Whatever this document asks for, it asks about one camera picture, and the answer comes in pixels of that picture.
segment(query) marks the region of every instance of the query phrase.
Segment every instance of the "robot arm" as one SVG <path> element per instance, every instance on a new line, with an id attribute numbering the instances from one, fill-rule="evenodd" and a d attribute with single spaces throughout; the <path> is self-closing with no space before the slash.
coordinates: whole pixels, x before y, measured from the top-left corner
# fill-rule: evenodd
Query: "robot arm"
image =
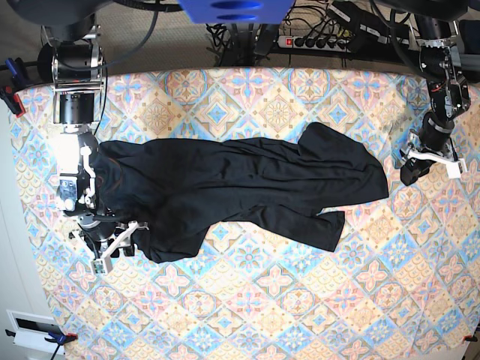
<path id="1" fill-rule="evenodd" d="M 400 179 L 405 185 L 427 175 L 435 162 L 446 166 L 450 179 L 467 171 L 450 137 L 455 118 L 470 108 L 467 80 L 452 61 L 458 34 L 452 34 L 449 24 L 438 19 L 417 15 L 415 20 L 421 35 L 417 40 L 421 68 L 437 79 L 427 80 L 431 110 L 424 115 L 419 131 L 410 131 L 408 143 L 400 150 L 404 161 Z"/>

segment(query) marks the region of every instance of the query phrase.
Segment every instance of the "red clamp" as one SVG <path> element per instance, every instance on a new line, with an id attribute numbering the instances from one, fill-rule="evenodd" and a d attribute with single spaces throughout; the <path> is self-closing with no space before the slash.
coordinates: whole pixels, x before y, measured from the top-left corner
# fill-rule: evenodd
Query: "red clamp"
<path id="1" fill-rule="evenodd" d="M 17 118 L 25 114 L 25 107 L 20 100 L 20 96 L 14 94 L 14 91 L 10 86 L 3 86 L 0 88 L 0 99 L 7 104 L 8 109 L 10 109 Z"/>

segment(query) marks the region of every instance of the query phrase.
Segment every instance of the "black shirt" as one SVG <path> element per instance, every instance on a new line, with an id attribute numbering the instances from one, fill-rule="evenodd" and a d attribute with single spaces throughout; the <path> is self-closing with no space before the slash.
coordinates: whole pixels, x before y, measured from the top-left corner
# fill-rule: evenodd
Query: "black shirt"
<path id="1" fill-rule="evenodd" d="M 323 208 L 388 197 L 381 164 L 365 147 L 321 123 L 298 144 L 253 138 L 212 142 L 107 141 L 94 164 L 101 201 L 147 221 L 132 239 L 156 263 L 195 257 L 212 224 L 250 221 L 333 251 L 344 213 Z"/>

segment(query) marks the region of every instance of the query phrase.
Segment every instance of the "table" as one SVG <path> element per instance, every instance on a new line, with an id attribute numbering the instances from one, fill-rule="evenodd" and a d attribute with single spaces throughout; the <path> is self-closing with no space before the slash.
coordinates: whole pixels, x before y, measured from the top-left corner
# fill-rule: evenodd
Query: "table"
<path id="1" fill-rule="evenodd" d="M 429 106 L 420 79 L 285 68 L 111 77 L 101 140 L 295 142 L 324 122 L 381 161 L 391 195 L 343 208 L 334 253 L 219 223 L 196 258 L 155 264 L 138 253 L 103 278 L 55 208 L 52 89 L 19 95 L 27 113 L 10 129 L 25 225 L 52 315 L 79 335 L 69 359 L 393 359 L 457 347 L 479 323 L 477 88 L 453 134 L 469 172 L 448 180 L 436 165 L 404 187 L 392 154 Z"/>

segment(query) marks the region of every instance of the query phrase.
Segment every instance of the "blue object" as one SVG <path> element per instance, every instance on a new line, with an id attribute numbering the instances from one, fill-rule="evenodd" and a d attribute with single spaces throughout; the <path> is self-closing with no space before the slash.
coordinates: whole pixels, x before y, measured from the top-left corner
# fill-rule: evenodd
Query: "blue object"
<path id="1" fill-rule="evenodd" d="M 32 84 L 29 79 L 25 78 L 22 69 L 12 58 L 7 58 L 5 64 L 12 73 L 13 81 L 17 88 L 24 89 Z"/>
<path id="2" fill-rule="evenodd" d="M 193 23 L 280 24 L 294 0 L 179 0 Z"/>

